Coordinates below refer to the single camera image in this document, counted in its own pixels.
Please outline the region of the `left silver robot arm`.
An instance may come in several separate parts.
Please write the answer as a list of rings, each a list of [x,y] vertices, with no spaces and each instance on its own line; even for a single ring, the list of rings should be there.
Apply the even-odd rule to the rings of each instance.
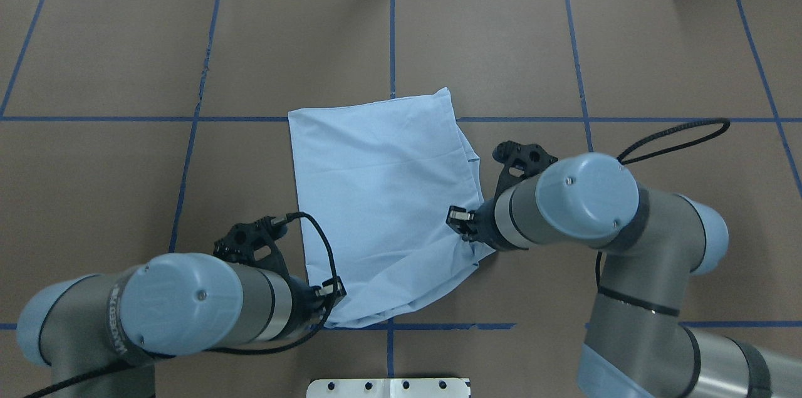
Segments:
[[[320,285],[294,277],[277,246],[301,218],[326,250]],[[24,306],[16,339],[26,360],[51,370],[33,397],[154,397],[155,364],[286,352],[315,337],[345,296],[326,235],[295,212],[235,224],[212,253],[166,253],[49,285]]]

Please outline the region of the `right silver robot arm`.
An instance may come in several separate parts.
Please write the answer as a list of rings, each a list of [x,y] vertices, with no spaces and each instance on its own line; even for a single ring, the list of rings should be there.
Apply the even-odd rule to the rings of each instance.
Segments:
[[[642,186],[613,156],[563,160],[538,144],[499,144],[495,195],[452,206],[447,225],[497,251],[573,242],[604,253],[581,348],[587,397],[799,397],[800,360],[679,323],[694,275],[729,246],[724,218]]]

